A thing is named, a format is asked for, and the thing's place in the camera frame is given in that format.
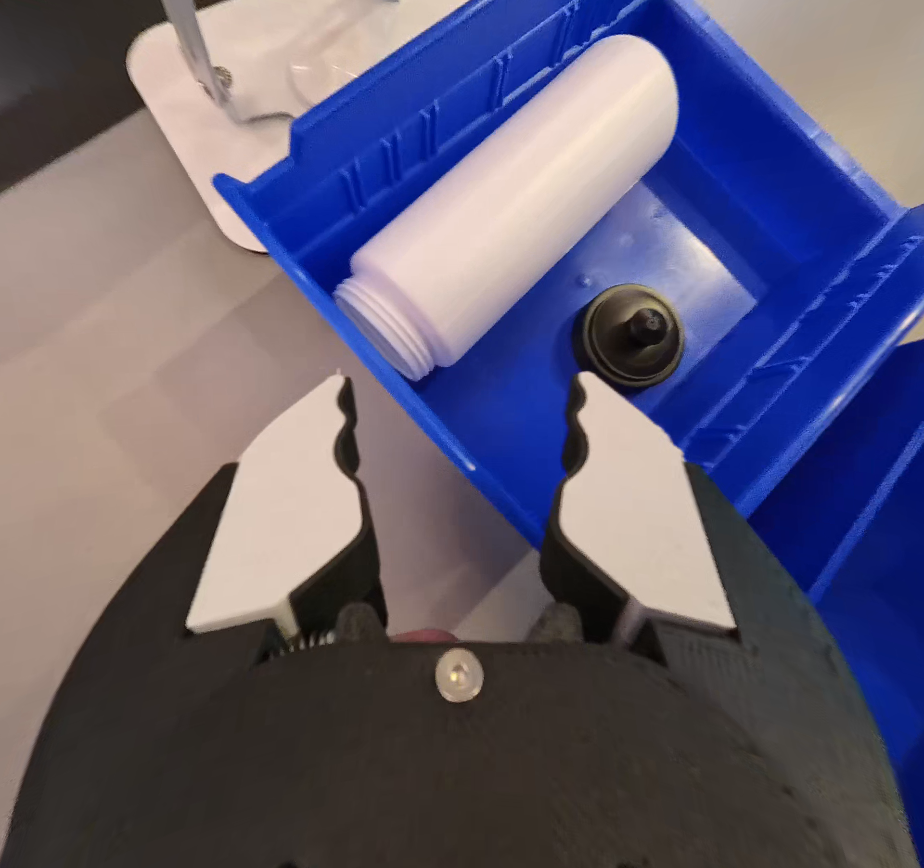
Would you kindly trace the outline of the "blue plastic bin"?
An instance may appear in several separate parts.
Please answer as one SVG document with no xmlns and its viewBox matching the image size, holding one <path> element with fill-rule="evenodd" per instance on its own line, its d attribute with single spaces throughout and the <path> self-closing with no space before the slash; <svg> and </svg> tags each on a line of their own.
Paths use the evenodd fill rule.
<svg viewBox="0 0 924 868">
<path fill-rule="evenodd" d="M 471 352 L 417 383 L 334 304 L 359 247 L 605 35 L 665 56 L 663 159 Z M 562 478 L 578 312 L 638 283 L 682 312 L 675 378 L 639 394 L 752 513 L 922 314 L 907 209 L 693 0 L 469 0 L 291 129 L 286 157 L 214 186 L 468 480 L 538 546 Z"/>
<path fill-rule="evenodd" d="M 750 516 L 840 645 L 923 841 L 923 342 L 898 346 Z"/>
</svg>

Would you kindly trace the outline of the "white plastic bottle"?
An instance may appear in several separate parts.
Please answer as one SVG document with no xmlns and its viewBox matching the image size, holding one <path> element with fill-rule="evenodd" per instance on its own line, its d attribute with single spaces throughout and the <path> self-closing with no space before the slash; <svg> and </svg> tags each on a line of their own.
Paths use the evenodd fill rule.
<svg viewBox="0 0 924 868">
<path fill-rule="evenodd" d="M 457 363 L 663 158 L 675 74 L 595 43 L 352 256 L 337 306 L 411 382 Z"/>
</svg>

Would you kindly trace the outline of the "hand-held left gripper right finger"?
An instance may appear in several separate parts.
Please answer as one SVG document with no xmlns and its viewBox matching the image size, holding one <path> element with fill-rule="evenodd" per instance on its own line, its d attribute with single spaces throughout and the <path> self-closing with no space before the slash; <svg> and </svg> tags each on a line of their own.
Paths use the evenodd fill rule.
<svg viewBox="0 0 924 868">
<path fill-rule="evenodd" d="M 654 626 L 736 639 L 737 622 L 682 452 L 590 372 L 565 406 L 564 475 L 539 549 L 550 597 L 590 644 L 637 644 Z"/>
</svg>

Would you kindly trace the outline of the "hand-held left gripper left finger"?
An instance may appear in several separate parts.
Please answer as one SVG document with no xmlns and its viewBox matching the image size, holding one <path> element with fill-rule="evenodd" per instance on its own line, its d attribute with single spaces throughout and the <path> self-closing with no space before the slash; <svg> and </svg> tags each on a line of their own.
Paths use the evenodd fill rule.
<svg viewBox="0 0 924 868">
<path fill-rule="evenodd" d="M 333 375 L 274 419 L 237 462 L 186 619 L 200 634 L 257 621 L 325 635 L 368 603 L 387 622 L 350 379 Z"/>
</svg>

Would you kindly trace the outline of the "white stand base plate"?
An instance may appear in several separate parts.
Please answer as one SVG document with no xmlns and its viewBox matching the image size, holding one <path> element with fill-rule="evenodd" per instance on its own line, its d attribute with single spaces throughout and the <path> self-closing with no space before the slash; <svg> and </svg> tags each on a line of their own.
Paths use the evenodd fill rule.
<svg viewBox="0 0 924 868">
<path fill-rule="evenodd" d="M 225 238 L 266 254 L 214 176 L 253 181 L 285 157 L 297 117 L 466 2 L 224 0 L 196 8 L 234 118 L 192 78 L 168 20 L 134 40 L 128 76 Z"/>
</svg>

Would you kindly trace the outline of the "black bottle lid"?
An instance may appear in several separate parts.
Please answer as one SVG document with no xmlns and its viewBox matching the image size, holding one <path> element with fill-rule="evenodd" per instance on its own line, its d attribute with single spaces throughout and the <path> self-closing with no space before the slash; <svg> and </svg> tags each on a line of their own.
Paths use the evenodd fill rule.
<svg viewBox="0 0 924 868">
<path fill-rule="evenodd" d="M 685 346 L 676 308 L 640 284 L 602 291 L 579 312 L 572 328 L 578 366 L 620 391 L 651 389 L 668 380 Z"/>
</svg>

